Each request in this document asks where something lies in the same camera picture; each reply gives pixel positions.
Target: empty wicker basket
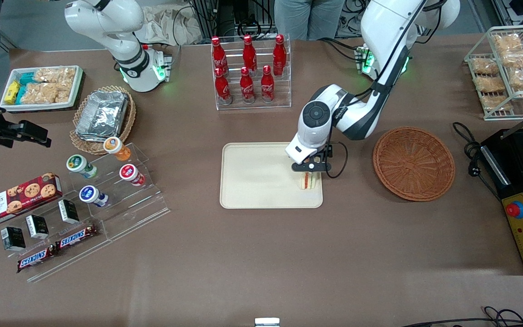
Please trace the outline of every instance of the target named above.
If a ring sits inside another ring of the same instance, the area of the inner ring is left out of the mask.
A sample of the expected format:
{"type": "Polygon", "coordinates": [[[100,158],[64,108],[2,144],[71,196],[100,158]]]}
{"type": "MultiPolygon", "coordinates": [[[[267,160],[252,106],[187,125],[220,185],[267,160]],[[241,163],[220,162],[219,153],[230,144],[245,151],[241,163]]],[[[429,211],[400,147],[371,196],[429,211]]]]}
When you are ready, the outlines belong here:
{"type": "MultiPolygon", "coordinates": [[[[126,106],[126,116],[124,118],[124,122],[122,123],[122,131],[120,133],[119,138],[122,140],[122,142],[125,144],[125,139],[130,134],[131,129],[133,129],[134,124],[134,118],[137,114],[137,109],[134,104],[133,97],[130,95],[130,93],[123,89],[120,86],[104,86],[100,87],[96,91],[106,91],[106,92],[122,92],[128,95],[128,105],[126,106]]],[[[84,99],[79,107],[76,113],[74,114],[74,119],[72,120],[74,122],[74,127],[78,125],[79,119],[82,116],[82,110],[85,108],[86,104],[88,103],[90,95],[84,99]]],[[[76,131],[73,130],[70,132],[70,139],[72,140],[72,144],[74,144],[75,147],[78,149],[85,151],[86,153],[95,154],[95,155],[103,155],[106,154],[106,151],[104,151],[104,147],[102,146],[102,142],[90,142],[90,141],[84,141],[83,139],[79,138],[76,135],[76,131]]]]}
{"type": "Polygon", "coordinates": [[[372,161],[386,188],[411,201],[439,198],[455,178],[455,164],[447,147],[419,128],[386,132],[376,143],[372,161]]]}

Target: cookie box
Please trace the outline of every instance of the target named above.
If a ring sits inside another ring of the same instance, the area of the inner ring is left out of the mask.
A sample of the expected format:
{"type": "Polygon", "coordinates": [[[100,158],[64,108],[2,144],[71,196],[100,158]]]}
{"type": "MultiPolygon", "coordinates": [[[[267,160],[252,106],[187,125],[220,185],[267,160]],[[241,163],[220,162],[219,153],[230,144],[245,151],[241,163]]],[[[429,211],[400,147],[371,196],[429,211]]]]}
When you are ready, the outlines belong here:
{"type": "Polygon", "coordinates": [[[72,88],[70,90],[70,96],[68,97],[67,102],[58,102],[52,104],[26,104],[26,105],[9,105],[5,103],[4,97],[5,92],[9,89],[9,86],[13,81],[20,79],[21,75],[24,73],[35,73],[39,68],[61,68],[62,66],[50,66],[50,67],[34,67],[34,68],[16,68],[9,73],[8,81],[5,85],[4,96],[1,97],[0,107],[4,108],[7,112],[11,114],[16,114],[19,112],[45,112],[45,111],[56,111],[56,110],[74,110],[78,107],[78,101],[80,93],[82,91],[81,85],[84,78],[84,72],[79,66],[64,66],[69,68],[75,68],[74,81],[72,83],[72,88]]]}
{"type": "Polygon", "coordinates": [[[46,173],[0,193],[0,223],[62,196],[60,179],[46,173]]]}

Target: foil-wrapped food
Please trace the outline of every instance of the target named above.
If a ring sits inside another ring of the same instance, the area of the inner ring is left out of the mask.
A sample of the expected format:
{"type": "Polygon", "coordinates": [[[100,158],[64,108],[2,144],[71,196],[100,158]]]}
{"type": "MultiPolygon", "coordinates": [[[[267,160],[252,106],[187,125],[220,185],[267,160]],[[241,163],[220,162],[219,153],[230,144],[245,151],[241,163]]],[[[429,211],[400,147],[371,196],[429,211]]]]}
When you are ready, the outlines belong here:
{"type": "Polygon", "coordinates": [[[128,95],[118,91],[94,91],[90,94],[76,134],[84,141],[104,142],[111,136],[120,136],[128,95]]]}

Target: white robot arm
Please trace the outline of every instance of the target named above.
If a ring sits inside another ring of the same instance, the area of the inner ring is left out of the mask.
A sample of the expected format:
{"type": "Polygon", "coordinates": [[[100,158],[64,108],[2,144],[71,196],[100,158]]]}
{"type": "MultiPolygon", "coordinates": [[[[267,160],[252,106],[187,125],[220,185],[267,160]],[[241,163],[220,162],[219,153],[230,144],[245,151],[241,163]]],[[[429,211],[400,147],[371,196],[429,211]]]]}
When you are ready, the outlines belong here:
{"type": "Polygon", "coordinates": [[[106,46],[135,91],[151,91],[164,81],[162,52],[144,50],[133,35],[144,21],[135,0],[77,0],[66,5],[64,16],[76,33],[106,46]]]}
{"type": "Polygon", "coordinates": [[[298,119],[298,132],[286,147],[298,171],[327,171],[328,166],[316,162],[315,155],[325,149],[332,128],[347,138],[367,138],[378,122],[410,48],[417,37],[415,24],[428,28],[444,28],[459,14],[459,0],[371,0],[361,21],[365,43],[376,62],[376,79],[367,102],[349,94],[338,85],[322,87],[304,106],[298,119]]]}

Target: emergency stop button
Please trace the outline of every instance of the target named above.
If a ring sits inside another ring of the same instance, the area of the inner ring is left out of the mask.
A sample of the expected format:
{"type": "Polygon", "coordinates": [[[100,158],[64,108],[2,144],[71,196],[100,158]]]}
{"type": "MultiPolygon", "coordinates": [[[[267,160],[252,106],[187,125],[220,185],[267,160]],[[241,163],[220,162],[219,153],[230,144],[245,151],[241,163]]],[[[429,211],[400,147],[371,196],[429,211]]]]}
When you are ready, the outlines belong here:
{"type": "Polygon", "coordinates": [[[523,204],[519,201],[514,201],[509,205],[506,205],[506,213],[511,217],[522,219],[523,218],[523,204]]]}

